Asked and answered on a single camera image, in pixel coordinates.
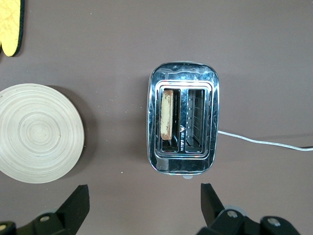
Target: chrome toaster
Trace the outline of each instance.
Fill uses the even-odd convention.
[[[151,74],[147,104],[148,158],[155,170],[192,176],[213,164],[219,120],[219,79],[204,64],[172,62]]]

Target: wooden coaster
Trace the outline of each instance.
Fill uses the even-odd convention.
[[[0,170],[26,183],[67,174],[84,147],[74,105],[57,90],[20,84],[0,92]]]

